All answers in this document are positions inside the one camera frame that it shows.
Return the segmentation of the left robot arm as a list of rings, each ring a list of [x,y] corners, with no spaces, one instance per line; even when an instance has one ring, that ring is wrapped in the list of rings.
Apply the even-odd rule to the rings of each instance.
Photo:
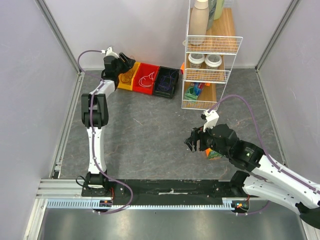
[[[108,48],[107,50],[82,52],[77,59],[78,64],[86,53],[104,54],[104,70],[97,77],[99,79],[97,87],[90,93],[84,93],[81,96],[81,120],[86,127],[89,140],[89,167],[88,173],[83,178],[82,194],[85,196],[93,193],[104,197],[112,192],[108,183],[111,180],[127,188],[132,197],[133,190],[127,184],[107,174],[104,160],[104,133],[109,122],[107,98],[118,88],[119,75],[131,70],[136,61],[122,52],[115,53]]]

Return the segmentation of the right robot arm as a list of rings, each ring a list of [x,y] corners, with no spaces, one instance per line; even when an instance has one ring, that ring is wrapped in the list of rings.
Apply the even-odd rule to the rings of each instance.
[[[229,191],[264,198],[281,205],[309,224],[320,227],[320,185],[282,165],[257,145],[241,140],[226,124],[193,128],[184,143],[192,151],[211,149],[238,168]]]

